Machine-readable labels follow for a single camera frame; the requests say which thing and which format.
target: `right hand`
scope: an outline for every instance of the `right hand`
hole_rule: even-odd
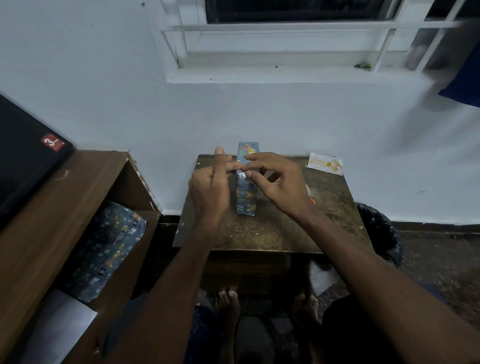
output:
[[[243,167],[247,177],[280,211],[297,220],[314,208],[297,163],[270,152],[247,154],[245,159],[252,161]],[[263,174],[267,170],[275,172],[265,178]]]

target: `black trash bag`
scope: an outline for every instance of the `black trash bag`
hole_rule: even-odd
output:
[[[375,252],[387,262],[400,268],[403,246],[400,244],[398,231],[394,228],[392,222],[387,216],[371,206],[357,202],[355,205],[357,205],[357,210]]]

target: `leg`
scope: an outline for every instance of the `leg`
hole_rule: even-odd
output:
[[[220,318],[223,336],[220,349],[219,364],[234,364],[233,347],[235,343],[235,327],[240,318],[240,302],[235,291],[221,291],[215,302],[215,309]]]
[[[318,300],[311,295],[299,294],[292,305],[292,316],[302,328],[313,364],[324,363],[322,350],[322,325],[318,322]]]

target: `left hand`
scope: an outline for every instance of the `left hand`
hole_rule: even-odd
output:
[[[226,156],[222,147],[215,148],[214,165],[194,170],[188,181],[196,219],[219,223],[230,204],[228,176],[244,166],[241,162],[232,162],[232,156]]]

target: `dark floor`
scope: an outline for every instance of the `dark floor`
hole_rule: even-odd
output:
[[[175,224],[160,224],[140,273],[134,295],[149,291],[175,255],[171,243]],[[401,270],[413,280],[440,292],[457,314],[480,331],[480,234],[402,231]],[[348,295],[343,282],[319,295],[319,318],[332,301]],[[237,328],[237,363],[300,363],[288,315],[265,297],[240,297],[242,317]]]

